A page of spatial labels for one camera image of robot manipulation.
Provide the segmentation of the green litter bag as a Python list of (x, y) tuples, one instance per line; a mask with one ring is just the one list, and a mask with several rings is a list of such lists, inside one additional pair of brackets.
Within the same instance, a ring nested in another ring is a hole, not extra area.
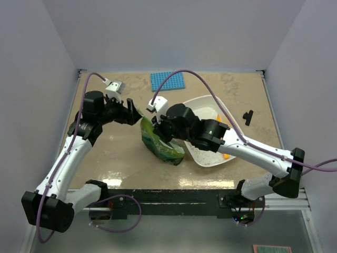
[(145, 146), (160, 160), (165, 163), (177, 166), (185, 157), (185, 150), (182, 145), (171, 140), (168, 143), (163, 142), (158, 135), (153, 133), (154, 127), (149, 118), (138, 110), (142, 119), (140, 121), (141, 139)]

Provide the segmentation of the white litter box tray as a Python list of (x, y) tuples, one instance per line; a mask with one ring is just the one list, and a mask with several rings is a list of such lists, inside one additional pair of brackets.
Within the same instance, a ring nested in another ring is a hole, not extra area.
[[(193, 98), (183, 102), (186, 107), (189, 107), (199, 119), (213, 119), (217, 120), (217, 115), (219, 114), (222, 118), (222, 123), (227, 124), (230, 128), (232, 128), (232, 124), (219, 108), (216, 101), (213, 99), (211, 95), (199, 96), (197, 98)], [(213, 167), (218, 166), (223, 163), (229, 162), (235, 158), (235, 156), (229, 155), (230, 158), (224, 160), (223, 154), (214, 153), (212, 151), (202, 151), (192, 146), (189, 142), (184, 141), (187, 150), (189, 151), (193, 160), (202, 167)]]

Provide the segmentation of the orange plastic scoop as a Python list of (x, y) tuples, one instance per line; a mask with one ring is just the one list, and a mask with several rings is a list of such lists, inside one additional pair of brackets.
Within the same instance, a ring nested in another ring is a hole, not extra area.
[[(222, 122), (222, 118), (221, 118), (221, 116), (218, 114), (217, 115), (217, 118), (216, 118), (219, 122)], [(229, 159), (230, 158), (230, 156), (228, 155), (228, 154), (226, 154), (226, 153), (224, 153), (223, 154), (223, 158), (224, 158), (224, 160), (227, 160), (227, 159)]]

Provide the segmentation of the black bag clip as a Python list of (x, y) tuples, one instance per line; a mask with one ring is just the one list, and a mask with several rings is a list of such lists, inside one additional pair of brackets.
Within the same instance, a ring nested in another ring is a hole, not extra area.
[(243, 114), (242, 118), (245, 120), (246, 126), (249, 126), (251, 124), (253, 113), (254, 113), (253, 110), (249, 110), (248, 112), (245, 112)]

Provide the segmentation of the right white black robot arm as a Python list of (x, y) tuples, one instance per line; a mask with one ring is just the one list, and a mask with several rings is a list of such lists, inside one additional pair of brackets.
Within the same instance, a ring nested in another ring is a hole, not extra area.
[(200, 150), (233, 155), (267, 171), (259, 178), (239, 182), (234, 195), (238, 206), (247, 207), (253, 200), (272, 193), (298, 197), (303, 150), (277, 149), (252, 139), (243, 141), (233, 128), (217, 120), (201, 120), (182, 103), (173, 106), (149, 103), (147, 110), (156, 114), (152, 118), (153, 132), (163, 142), (183, 140)]

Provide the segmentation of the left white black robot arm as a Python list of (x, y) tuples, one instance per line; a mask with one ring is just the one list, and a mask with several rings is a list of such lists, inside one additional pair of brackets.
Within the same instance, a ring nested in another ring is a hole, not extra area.
[(85, 156), (103, 132), (103, 126), (117, 122), (134, 125), (141, 114), (132, 99), (125, 102), (100, 91), (87, 92), (70, 125), (64, 147), (42, 183), (33, 192), (25, 192), (21, 202), (29, 224), (56, 232), (65, 232), (74, 216), (94, 203), (109, 201), (107, 184), (89, 180), (79, 190), (68, 191), (72, 178)]

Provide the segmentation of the blue studded plate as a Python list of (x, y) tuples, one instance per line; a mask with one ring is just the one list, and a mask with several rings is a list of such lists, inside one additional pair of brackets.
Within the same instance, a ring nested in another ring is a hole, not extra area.
[[(171, 74), (172, 72), (157, 72), (150, 74), (151, 89), (152, 92), (156, 92), (162, 82)], [(185, 82), (183, 79), (183, 74), (178, 73), (170, 77), (162, 86), (161, 91), (172, 91), (185, 89)]]

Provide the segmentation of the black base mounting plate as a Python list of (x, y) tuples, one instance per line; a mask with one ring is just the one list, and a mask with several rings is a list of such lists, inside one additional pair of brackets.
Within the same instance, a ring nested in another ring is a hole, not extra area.
[(137, 204), (127, 198), (131, 196), (141, 206), (146, 216), (213, 216), (231, 219), (238, 212), (253, 217), (254, 211), (265, 206), (265, 198), (259, 197), (253, 203), (237, 201), (234, 189), (167, 190), (167, 189), (109, 189), (108, 201), (89, 205), (92, 210), (112, 211), (113, 219), (126, 219), (138, 215)]

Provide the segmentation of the pink green board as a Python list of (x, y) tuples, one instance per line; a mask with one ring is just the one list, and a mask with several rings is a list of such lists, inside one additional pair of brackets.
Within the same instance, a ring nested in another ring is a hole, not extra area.
[(254, 253), (292, 253), (290, 247), (285, 246), (267, 246), (267, 245), (253, 245)]

